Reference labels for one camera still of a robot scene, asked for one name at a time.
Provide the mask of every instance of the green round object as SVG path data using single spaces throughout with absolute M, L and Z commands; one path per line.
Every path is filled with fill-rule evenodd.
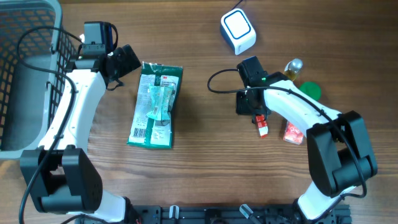
M 317 101 L 321 98 L 322 95 L 321 88 L 319 87 L 318 84 L 314 82 L 303 83 L 303 85 L 300 86 L 300 90 L 309 97 Z

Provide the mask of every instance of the bottle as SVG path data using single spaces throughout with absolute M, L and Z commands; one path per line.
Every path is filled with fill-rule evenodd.
M 300 59 L 295 58 L 286 65 L 284 75 L 286 75 L 290 80 L 294 81 L 299 76 L 302 67 L 303 62 Z

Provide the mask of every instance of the barcode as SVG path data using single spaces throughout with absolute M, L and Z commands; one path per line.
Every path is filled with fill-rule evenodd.
M 158 109 L 158 107 L 155 107 L 155 108 L 154 108 L 154 111 L 152 112 L 153 115 L 156 115 L 156 114 L 157 114 L 157 109 Z
M 144 128 L 134 128 L 134 134 L 132 135 L 134 138 L 145 138 L 146 129 Z

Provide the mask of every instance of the small red object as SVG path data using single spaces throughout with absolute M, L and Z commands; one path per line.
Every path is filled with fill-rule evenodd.
M 264 115 L 256 115 L 256 124 L 259 128 L 261 138 L 265 138 L 268 135 L 268 124 Z
M 292 123 L 287 122 L 284 140 L 287 142 L 291 142 L 294 144 L 301 144 L 303 143 L 304 134 L 296 128 Z

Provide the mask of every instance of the table surface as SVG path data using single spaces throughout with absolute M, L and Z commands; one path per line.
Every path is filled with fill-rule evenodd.
M 234 1 L 160 1 L 63 4 L 64 27 L 79 35 L 85 21 L 109 21 L 119 45 L 140 60 L 183 66 L 172 150 L 126 145 L 136 104 L 139 69 L 101 99 L 88 154 L 104 188 L 134 205 L 260 205 L 291 203 L 311 182 L 306 144 L 282 140 L 284 119 L 272 113 L 261 139 L 250 116 L 235 113 L 235 95 L 207 90 L 209 76 L 256 55 L 264 69 L 284 69 L 301 58 L 295 82 L 322 88 L 320 102 L 361 114 L 379 166 L 365 199 L 347 199 L 354 223 L 396 223 L 398 217 L 398 2 L 255 1 L 241 7 L 252 22 L 254 47 L 235 56 L 220 35 L 220 18 Z M 214 80 L 217 89 L 241 88 L 237 73 Z M 0 223 L 16 223 L 26 184 L 19 162 L 0 162 Z M 37 213 L 31 199 L 26 223 L 60 223 Z

